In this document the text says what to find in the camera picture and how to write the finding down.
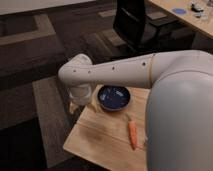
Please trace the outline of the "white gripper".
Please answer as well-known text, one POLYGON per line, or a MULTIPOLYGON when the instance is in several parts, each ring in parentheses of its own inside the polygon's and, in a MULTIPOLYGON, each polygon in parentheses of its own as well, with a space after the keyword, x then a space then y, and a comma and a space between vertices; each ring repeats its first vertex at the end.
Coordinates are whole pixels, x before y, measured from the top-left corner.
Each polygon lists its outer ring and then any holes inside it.
POLYGON ((82 84, 78 86, 71 86, 69 88, 69 97, 72 102, 69 105, 70 114, 74 114, 78 105, 87 105, 90 101, 91 108, 94 111, 98 111, 98 103, 96 100, 92 99, 92 89, 89 84, 82 84))

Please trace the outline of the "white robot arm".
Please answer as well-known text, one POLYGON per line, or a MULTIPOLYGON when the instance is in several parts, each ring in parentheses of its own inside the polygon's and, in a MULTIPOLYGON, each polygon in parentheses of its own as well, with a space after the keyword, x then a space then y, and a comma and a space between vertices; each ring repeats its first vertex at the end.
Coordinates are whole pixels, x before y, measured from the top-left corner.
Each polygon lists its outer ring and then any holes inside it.
POLYGON ((76 104, 93 84, 146 88, 148 171, 213 171, 213 54, 158 52, 93 64, 78 54, 58 71, 76 104))

